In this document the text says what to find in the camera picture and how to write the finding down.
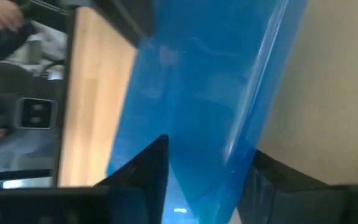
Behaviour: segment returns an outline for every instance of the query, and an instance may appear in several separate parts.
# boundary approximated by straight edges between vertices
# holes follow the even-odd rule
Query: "black corner piece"
[[[257,151],[237,208],[243,223],[358,224],[358,185],[327,185]]]
[[[93,0],[96,10],[134,47],[154,34],[153,0]]]
[[[160,136],[94,187],[0,190],[0,224],[159,224],[168,179]]]

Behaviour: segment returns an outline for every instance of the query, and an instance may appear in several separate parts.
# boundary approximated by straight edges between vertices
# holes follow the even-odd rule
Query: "black edge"
[[[111,189],[113,223],[161,223],[167,182],[168,136],[161,135],[96,186]]]
[[[94,8],[134,47],[155,32],[152,0],[93,0]]]
[[[0,172],[0,181],[50,177],[50,169]]]
[[[71,57],[73,53],[73,43],[74,43],[74,33],[75,33],[75,22],[76,22],[76,9],[73,8],[68,16],[66,21],[67,25],[67,47],[66,47],[66,65],[65,71],[63,75],[63,97],[60,100],[59,111],[58,111],[58,119],[57,119],[57,126],[59,128],[59,140],[58,144],[55,148],[55,164],[53,165],[52,169],[52,186],[58,186],[59,180],[59,169],[60,169],[60,159],[62,157],[62,148],[63,148],[63,133],[64,133],[64,124],[65,118],[67,116],[67,99],[68,99],[68,85],[70,82],[70,71],[71,71]]]
[[[253,167],[268,179],[276,189],[283,191],[319,189],[328,184],[303,174],[273,158],[257,151]]]
[[[48,2],[50,1],[31,0],[32,10],[35,11],[32,12],[31,19],[65,33],[68,29],[66,20],[69,12]]]

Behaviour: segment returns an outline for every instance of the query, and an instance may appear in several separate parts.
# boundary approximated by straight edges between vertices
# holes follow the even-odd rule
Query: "blue plastic sheet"
[[[163,222],[227,223],[280,84],[304,0],[155,0],[108,174],[170,136]]]

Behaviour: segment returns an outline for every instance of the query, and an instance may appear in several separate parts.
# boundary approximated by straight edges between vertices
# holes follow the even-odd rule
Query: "white wall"
[[[358,182],[358,0],[310,0],[260,149],[327,183]]]

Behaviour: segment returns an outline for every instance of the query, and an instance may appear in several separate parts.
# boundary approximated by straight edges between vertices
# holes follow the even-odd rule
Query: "black plastic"
[[[0,224],[158,224],[168,179],[168,136],[94,187],[0,190]]]
[[[15,128],[51,129],[56,123],[57,103],[52,100],[21,98],[16,103]]]
[[[326,185],[258,151],[237,208],[243,223],[358,224],[358,185]]]
[[[76,26],[77,20],[77,11],[72,10],[69,12],[69,16],[65,21],[65,25],[67,25],[67,47],[66,47],[66,62],[71,62],[71,58],[73,57],[73,44],[75,40],[75,31],[77,29]],[[59,133],[63,133],[65,131],[64,124],[65,118],[69,116],[67,114],[67,101],[68,101],[68,88],[69,82],[71,80],[71,63],[65,64],[63,80],[60,83],[61,89],[61,96],[60,102],[58,104],[58,111],[57,111],[57,128]],[[60,169],[60,158],[62,157],[62,148],[63,148],[63,135],[60,134],[59,138],[57,139],[56,147],[54,149],[54,162],[53,162],[53,172],[52,172],[52,186],[56,187],[58,185],[59,180],[59,169]]]
[[[97,11],[133,46],[155,32],[152,0],[92,0]]]
[[[0,172],[0,181],[50,177],[51,173],[50,169],[5,171]]]
[[[62,9],[57,1],[54,0],[31,0],[32,15],[31,20],[39,22],[60,32],[67,32],[69,12]]]

